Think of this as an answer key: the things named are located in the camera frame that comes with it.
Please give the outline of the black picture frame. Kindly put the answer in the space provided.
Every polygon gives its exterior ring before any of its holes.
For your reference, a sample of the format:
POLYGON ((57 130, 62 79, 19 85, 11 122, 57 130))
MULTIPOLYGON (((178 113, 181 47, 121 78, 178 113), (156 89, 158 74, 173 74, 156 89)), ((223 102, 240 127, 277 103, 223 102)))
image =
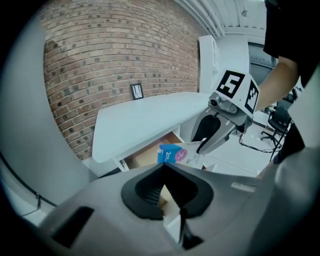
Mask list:
POLYGON ((133 100, 140 100, 144 98, 142 85, 140 83, 131 84, 130 89, 133 100))

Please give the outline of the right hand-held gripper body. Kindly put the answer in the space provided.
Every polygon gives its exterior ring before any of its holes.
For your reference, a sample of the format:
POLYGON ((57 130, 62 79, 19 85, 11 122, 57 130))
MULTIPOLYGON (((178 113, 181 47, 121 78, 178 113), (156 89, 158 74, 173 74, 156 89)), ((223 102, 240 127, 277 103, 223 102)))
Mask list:
POLYGON ((253 122, 260 90, 249 73, 225 70, 219 75, 208 106, 246 132, 253 122))

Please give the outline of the white and blue carton box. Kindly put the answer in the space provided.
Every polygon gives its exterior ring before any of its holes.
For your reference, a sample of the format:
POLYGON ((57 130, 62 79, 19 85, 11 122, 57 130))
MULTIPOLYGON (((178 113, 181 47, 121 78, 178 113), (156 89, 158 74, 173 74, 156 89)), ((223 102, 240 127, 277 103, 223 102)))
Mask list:
POLYGON ((197 153, 201 142, 161 144, 157 150, 157 163, 181 164, 201 169, 204 156, 197 153))

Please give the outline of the white wooden drawer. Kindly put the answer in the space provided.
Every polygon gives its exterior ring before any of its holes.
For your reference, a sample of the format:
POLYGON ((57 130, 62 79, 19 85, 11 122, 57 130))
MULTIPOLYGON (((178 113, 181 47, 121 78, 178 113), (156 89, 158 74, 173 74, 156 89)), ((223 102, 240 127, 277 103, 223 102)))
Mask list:
POLYGON ((113 159, 117 167, 126 172, 138 167, 156 164, 158 161, 158 148, 162 144, 184 143, 185 141, 175 132, 171 131, 158 139, 151 139, 135 146, 121 156, 113 159))

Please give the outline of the person's black clothing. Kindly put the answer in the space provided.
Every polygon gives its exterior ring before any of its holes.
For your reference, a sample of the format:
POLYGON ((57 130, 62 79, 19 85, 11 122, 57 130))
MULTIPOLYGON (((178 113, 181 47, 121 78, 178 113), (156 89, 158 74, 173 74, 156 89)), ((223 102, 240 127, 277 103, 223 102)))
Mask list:
POLYGON ((264 0, 264 52, 298 65, 305 87, 320 63, 320 0, 264 0))

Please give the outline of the white desk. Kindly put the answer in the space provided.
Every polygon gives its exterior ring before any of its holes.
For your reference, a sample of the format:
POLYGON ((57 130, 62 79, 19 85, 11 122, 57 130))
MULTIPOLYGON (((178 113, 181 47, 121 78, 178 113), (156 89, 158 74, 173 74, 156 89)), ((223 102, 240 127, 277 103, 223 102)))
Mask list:
POLYGON ((197 116, 207 108, 209 94, 176 92, 131 100, 100 109, 92 156, 84 161, 97 176, 124 167, 121 160, 168 133, 190 142, 197 116))

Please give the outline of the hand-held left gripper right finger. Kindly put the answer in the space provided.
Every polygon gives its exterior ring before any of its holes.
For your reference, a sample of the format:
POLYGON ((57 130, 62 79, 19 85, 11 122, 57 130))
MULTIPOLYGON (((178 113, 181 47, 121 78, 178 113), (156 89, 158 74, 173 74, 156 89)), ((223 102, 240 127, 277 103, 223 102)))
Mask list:
POLYGON ((258 181, 186 167, 163 166, 163 226, 184 248, 192 248, 222 232, 255 192, 258 181))

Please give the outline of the person's right forearm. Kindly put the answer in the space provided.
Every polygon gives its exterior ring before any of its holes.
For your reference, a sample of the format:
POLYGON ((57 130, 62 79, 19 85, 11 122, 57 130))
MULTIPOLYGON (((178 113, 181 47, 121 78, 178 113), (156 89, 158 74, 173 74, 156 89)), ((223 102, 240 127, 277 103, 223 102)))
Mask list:
POLYGON ((280 56, 275 68, 259 85, 256 111, 261 111, 284 98, 295 87, 299 79, 298 64, 280 56))

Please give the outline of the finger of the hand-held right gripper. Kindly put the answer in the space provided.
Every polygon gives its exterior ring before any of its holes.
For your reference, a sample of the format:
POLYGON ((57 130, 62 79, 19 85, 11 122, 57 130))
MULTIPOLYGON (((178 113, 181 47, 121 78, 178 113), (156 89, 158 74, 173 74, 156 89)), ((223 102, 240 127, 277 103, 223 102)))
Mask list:
POLYGON ((195 120, 191 141, 199 142, 211 138, 218 130, 217 112, 207 107, 195 120))
POLYGON ((196 152, 206 155, 229 139, 229 134, 235 130, 236 125, 221 114, 208 114, 198 122, 195 131, 195 140, 201 141, 196 152))

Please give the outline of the black office chair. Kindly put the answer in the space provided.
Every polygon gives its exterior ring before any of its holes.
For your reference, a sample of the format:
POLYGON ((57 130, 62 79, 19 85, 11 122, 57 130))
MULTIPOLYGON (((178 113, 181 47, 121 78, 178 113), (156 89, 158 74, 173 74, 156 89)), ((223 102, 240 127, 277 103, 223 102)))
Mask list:
POLYGON ((261 134, 265 134, 266 136, 261 137, 261 141, 269 139, 273 142, 274 146, 278 144, 279 140, 277 140, 276 136, 285 135, 292 120, 288 113, 291 105, 292 102, 286 99, 281 99, 276 103, 275 110, 270 112, 267 121, 269 126, 274 129, 274 133, 271 135, 266 131, 262 131, 261 134))

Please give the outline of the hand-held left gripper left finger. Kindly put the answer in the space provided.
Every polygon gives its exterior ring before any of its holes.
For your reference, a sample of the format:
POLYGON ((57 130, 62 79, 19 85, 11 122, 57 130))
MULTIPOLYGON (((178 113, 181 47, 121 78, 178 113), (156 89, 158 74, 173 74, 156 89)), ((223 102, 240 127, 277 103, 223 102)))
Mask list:
POLYGON ((152 164, 91 182, 52 210, 39 226, 51 239, 69 233, 61 228, 82 207, 93 212, 67 253, 179 253, 180 246, 165 230, 163 221, 141 219, 123 203, 121 190, 132 178, 157 167, 152 164))

